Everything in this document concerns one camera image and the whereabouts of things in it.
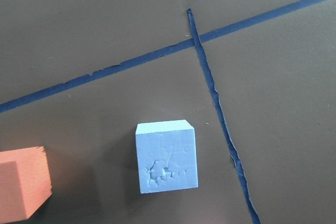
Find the left orange foam block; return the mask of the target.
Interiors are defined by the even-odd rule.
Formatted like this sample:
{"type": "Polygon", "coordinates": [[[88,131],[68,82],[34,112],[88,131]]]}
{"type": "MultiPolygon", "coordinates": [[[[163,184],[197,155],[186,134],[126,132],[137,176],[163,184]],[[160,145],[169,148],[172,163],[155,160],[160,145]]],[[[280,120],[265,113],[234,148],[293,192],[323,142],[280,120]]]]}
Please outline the left orange foam block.
{"type": "Polygon", "coordinates": [[[44,147],[1,152],[1,223],[29,219],[52,195],[51,189],[44,147]]]}

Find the light blue foam block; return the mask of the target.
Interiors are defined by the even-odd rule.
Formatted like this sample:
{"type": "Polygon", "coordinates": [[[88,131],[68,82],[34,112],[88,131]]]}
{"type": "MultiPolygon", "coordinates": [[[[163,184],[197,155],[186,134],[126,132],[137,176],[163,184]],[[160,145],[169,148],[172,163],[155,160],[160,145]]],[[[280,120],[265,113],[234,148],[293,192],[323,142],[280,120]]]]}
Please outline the light blue foam block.
{"type": "Polygon", "coordinates": [[[198,187],[195,129],[187,120],[139,123],[135,144],[141,194],[198,187]]]}

